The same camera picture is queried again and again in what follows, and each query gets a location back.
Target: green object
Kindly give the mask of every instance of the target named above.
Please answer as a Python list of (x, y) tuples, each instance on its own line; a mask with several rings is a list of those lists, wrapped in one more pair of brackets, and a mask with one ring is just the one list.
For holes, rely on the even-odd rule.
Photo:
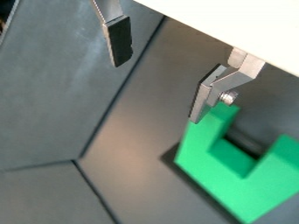
[(189, 123), (175, 163), (245, 223), (299, 192), (299, 143), (282, 135), (256, 160), (224, 136), (240, 112), (224, 103)]

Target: green block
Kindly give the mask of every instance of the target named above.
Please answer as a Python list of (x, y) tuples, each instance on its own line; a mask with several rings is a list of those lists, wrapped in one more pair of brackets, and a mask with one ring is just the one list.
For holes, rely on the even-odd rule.
[(189, 123), (175, 163), (245, 223), (299, 192), (299, 143), (282, 135), (256, 160), (224, 136), (240, 112), (218, 106), (200, 124)]

